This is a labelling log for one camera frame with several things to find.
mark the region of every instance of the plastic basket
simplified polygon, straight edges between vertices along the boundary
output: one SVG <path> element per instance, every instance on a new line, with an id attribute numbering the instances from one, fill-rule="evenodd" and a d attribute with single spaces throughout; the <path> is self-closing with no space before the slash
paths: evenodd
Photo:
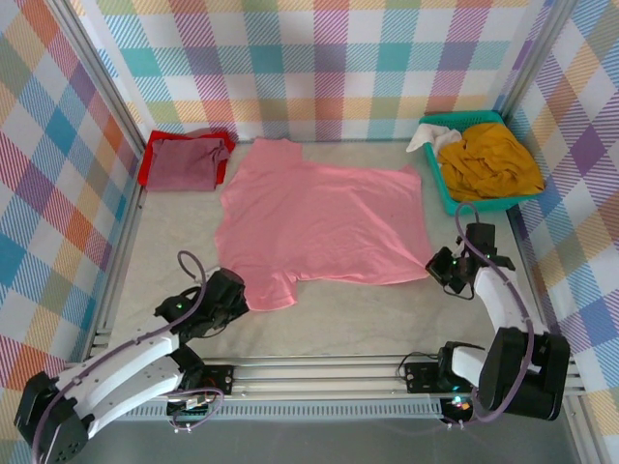
<path id="1" fill-rule="evenodd" d="M 424 116 L 419 120 L 419 123 L 446 126 L 449 129 L 456 129 L 460 132 L 464 132 L 471 126 L 482 123 L 504 124 L 501 116 L 494 111 L 461 111 L 456 113 L 432 114 L 430 116 Z M 455 199 L 453 199 L 449 194 L 449 190 L 443 180 L 443 175 L 441 174 L 441 169 L 438 161 L 436 160 L 436 155 L 434 154 L 434 150 L 432 150 L 431 144 L 425 144 L 424 150 L 426 151 L 427 162 L 429 162 L 432 169 L 432 174 L 434 175 L 434 179 L 438 185 L 438 191 L 441 195 L 441 199 L 443 200 L 445 211 L 448 215 L 453 216 L 456 214 L 458 202 L 455 201 Z M 478 211 L 505 211 L 509 210 L 521 201 L 530 200 L 536 196 L 538 195 L 510 196 L 508 198 L 473 201 L 472 203 L 476 206 Z M 462 210 L 462 213 L 469 214 L 472 213 L 472 211 L 470 208 L 465 208 Z"/>

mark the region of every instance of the t-shirt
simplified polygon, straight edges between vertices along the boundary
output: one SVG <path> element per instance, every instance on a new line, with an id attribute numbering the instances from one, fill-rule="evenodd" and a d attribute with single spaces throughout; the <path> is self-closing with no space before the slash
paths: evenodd
<path id="1" fill-rule="evenodd" d="M 296 282 L 392 284 L 427 276 L 421 179 L 303 161 L 300 144 L 257 139 L 223 190 L 220 264 L 246 283 L 250 309 L 297 302 Z"/>

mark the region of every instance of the yellow cloth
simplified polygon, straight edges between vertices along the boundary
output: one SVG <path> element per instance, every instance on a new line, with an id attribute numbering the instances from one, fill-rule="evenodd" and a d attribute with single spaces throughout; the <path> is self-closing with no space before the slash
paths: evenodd
<path id="1" fill-rule="evenodd" d="M 533 195 L 544 190 L 540 168 L 502 124 L 479 124 L 465 130 L 462 140 L 440 151 L 438 162 L 456 201 Z"/>

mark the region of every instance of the plaid fabric backdrop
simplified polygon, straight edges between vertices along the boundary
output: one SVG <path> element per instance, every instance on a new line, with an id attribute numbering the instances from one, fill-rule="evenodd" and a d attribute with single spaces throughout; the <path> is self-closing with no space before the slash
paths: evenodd
<path id="1" fill-rule="evenodd" d="M 425 113 L 491 109 L 550 3 L 74 0 L 145 132 L 306 141 L 407 138 Z"/>
<path id="2" fill-rule="evenodd" d="M 511 125 L 546 177 L 540 199 L 520 208 L 526 257 L 617 462 L 618 39 L 619 2 L 581 0 Z"/>
<path id="3" fill-rule="evenodd" d="M 26 380 L 77 361 L 137 157 L 44 0 L 0 14 L 0 462 Z"/>

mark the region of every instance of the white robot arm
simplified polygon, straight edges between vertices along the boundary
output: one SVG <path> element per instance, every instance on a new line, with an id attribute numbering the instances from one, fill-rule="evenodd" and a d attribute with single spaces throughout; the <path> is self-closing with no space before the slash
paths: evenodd
<path id="1" fill-rule="evenodd" d="M 567 377 L 570 345 L 564 336 L 549 333 L 537 309 L 522 298 L 512 261 L 497 255 L 494 225 L 468 224 L 464 239 L 458 244 L 458 253 L 443 247 L 426 269 L 447 293 L 456 297 L 470 286 L 471 299 L 474 296 L 482 299 L 496 334 L 488 351 L 452 341 L 441 348 L 439 385 L 446 391 L 474 388 L 478 404 L 487 411 L 499 409 L 509 397 L 507 413 L 548 421 L 556 419 Z M 525 365 L 529 359 L 525 355 L 527 348 L 530 362 Z M 517 377 L 521 378 L 521 384 L 517 391 L 508 394 Z"/>
<path id="2" fill-rule="evenodd" d="M 61 372 L 57 378 L 40 372 L 26 383 L 15 426 L 31 447 L 39 442 L 42 460 L 37 464 L 73 458 L 108 423 L 153 397 L 204 387 L 213 369 L 207 371 L 187 341 L 225 327 L 249 311 L 239 276 L 217 269 L 205 277 L 202 299 L 198 296 L 201 287 L 167 298 L 113 356 L 113 362 L 104 359 L 117 347 Z M 226 370 L 222 378 L 232 373 L 227 371 L 232 366 L 215 369 Z M 39 439 L 35 440 L 37 429 Z"/>

